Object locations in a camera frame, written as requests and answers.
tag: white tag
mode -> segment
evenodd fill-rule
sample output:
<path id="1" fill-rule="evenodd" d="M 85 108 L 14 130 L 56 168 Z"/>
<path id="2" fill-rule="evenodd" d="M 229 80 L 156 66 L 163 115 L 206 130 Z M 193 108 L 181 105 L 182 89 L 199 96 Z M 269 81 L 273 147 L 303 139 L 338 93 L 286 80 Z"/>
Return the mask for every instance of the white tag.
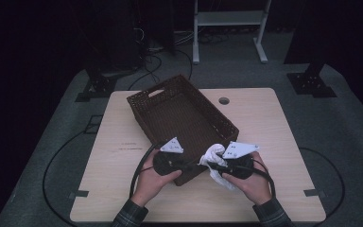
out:
<path id="1" fill-rule="evenodd" d="M 222 157 L 223 159 L 237 159 L 258 149 L 257 145 L 231 142 Z"/>
<path id="2" fill-rule="evenodd" d="M 182 146 L 179 144 L 178 137 L 171 139 L 165 145 L 161 147 L 163 152 L 182 153 Z"/>

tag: white shelf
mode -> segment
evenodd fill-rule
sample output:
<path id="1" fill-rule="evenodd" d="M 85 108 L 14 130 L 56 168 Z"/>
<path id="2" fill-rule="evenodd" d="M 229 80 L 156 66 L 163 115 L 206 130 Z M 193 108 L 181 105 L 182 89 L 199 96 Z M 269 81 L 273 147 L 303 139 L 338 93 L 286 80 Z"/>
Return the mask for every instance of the white shelf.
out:
<path id="1" fill-rule="evenodd" d="M 198 26 L 261 25 L 262 10 L 199 12 Z"/>

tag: white cloth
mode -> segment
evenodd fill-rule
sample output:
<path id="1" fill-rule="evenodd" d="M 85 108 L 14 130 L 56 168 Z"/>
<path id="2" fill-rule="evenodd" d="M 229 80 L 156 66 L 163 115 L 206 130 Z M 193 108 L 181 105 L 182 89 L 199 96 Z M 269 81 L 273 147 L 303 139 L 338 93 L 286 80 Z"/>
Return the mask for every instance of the white cloth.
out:
<path id="1" fill-rule="evenodd" d="M 199 165 L 208 166 L 208 162 L 217 163 L 220 166 L 227 166 L 227 162 L 217 156 L 218 154 L 223 154 L 225 152 L 225 148 L 220 144 L 214 144 L 210 146 L 204 155 L 202 155 L 201 159 L 199 160 Z M 222 176 L 220 176 L 217 170 L 211 169 L 210 176 L 220 185 L 226 186 L 229 190 L 234 190 L 235 186 L 230 182 L 226 181 Z"/>

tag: person's right hand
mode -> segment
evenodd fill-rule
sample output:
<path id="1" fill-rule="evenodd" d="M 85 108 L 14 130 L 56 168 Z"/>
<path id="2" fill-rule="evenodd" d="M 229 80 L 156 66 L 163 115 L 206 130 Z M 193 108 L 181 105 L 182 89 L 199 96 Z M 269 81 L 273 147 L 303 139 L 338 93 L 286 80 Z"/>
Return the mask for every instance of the person's right hand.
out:
<path id="1" fill-rule="evenodd" d="M 251 153 L 251 156 L 254 160 L 264 165 L 264 162 L 258 152 L 255 151 Z M 254 162 L 254 168 L 266 172 L 266 170 L 256 162 Z M 245 180 L 235 178 L 227 173 L 223 173 L 222 177 L 243 191 L 246 197 L 256 205 L 262 205 L 272 199 L 268 180 L 256 173 L 252 173 L 252 175 Z"/>

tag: hand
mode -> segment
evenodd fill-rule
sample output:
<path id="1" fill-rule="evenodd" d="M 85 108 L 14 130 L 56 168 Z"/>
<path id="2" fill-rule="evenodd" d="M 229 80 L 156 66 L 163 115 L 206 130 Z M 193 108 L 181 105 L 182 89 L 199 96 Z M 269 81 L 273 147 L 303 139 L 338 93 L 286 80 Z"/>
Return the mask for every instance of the hand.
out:
<path id="1" fill-rule="evenodd" d="M 258 152 L 255 151 L 251 153 L 251 155 L 254 160 L 264 165 L 264 162 L 262 161 Z M 254 162 L 254 168 L 266 172 L 266 170 L 256 162 Z M 234 176 L 227 173 L 223 173 L 222 177 L 242 190 L 246 197 L 256 205 L 262 205 L 272 199 L 268 180 L 258 174 L 252 173 L 252 175 L 245 180 L 235 178 Z"/>
<path id="2" fill-rule="evenodd" d="M 142 167 L 143 171 L 141 171 L 138 176 L 137 188 L 130 198 L 134 203 L 141 207 L 146 206 L 152 198 L 158 195 L 167 183 L 175 180 L 182 174 L 181 170 L 177 170 L 165 176 L 159 175 L 153 168 L 153 159 L 158 152 L 158 149 L 154 149 L 147 157 L 147 160 Z"/>

